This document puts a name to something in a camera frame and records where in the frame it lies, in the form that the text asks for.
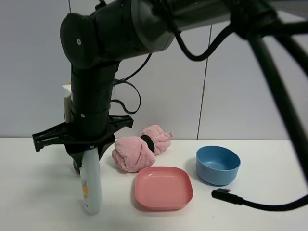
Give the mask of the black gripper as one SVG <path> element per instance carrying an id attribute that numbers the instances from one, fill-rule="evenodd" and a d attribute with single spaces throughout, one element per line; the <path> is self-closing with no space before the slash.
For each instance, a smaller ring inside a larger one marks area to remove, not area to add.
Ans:
<path id="1" fill-rule="evenodd" d="M 134 120 L 129 115 L 80 114 L 73 115 L 72 122 L 61 123 L 32 135 L 35 150 L 63 144 L 73 159 L 77 173 L 82 166 L 83 153 L 97 148 L 98 158 L 115 142 L 115 133 L 124 127 L 131 128 Z"/>

